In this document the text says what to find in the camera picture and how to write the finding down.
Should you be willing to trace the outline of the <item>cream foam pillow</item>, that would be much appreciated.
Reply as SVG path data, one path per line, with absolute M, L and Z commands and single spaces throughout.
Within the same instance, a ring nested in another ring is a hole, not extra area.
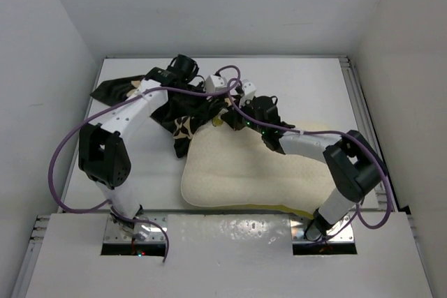
M 271 209 L 311 217 L 335 189 L 326 164 L 270 151 L 250 128 L 201 126 L 193 135 L 180 191 L 200 208 Z

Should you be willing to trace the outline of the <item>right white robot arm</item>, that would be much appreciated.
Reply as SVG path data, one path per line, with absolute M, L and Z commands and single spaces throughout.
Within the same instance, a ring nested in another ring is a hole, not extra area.
M 269 96 L 231 103 L 237 124 L 259 134 L 267 148 L 283 155 L 298 155 L 326 164 L 335 185 L 317 208 L 304 232 L 311 243 L 328 240 L 327 232 L 351 209 L 358 209 L 377 185 L 386 190 L 389 215 L 393 210 L 388 169 L 361 133 L 351 130 L 303 131 L 283 122 Z

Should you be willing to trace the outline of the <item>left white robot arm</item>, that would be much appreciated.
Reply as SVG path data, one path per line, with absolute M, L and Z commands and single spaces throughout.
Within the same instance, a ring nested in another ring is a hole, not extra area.
M 132 134 L 157 110 L 170 110 L 170 93 L 207 101 L 231 90 L 219 73 L 208 76 L 203 85 L 192 87 L 190 83 L 197 75 L 197 63 L 179 54 L 166 69 L 153 68 L 148 72 L 129 98 L 108 109 L 111 117 L 106 121 L 86 123 L 80 128 L 79 168 L 100 188 L 120 220 L 132 222 L 142 211 L 126 181 L 131 171 L 126 143 Z

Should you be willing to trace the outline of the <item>black floral pillowcase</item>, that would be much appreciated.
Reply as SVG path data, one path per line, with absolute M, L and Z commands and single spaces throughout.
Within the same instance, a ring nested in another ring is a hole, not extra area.
M 103 81 L 90 93 L 90 96 L 94 100 L 111 107 L 130 98 L 131 94 L 140 86 L 143 78 L 142 75 L 137 75 Z M 152 119 L 172 134 L 175 155 L 178 158 L 187 155 L 194 133 L 216 117 L 190 117 L 188 111 L 192 97 L 186 94 L 169 92 L 168 102 L 152 114 Z M 225 98 L 225 101 L 227 107 L 220 111 L 218 115 L 225 113 L 229 108 L 229 99 Z

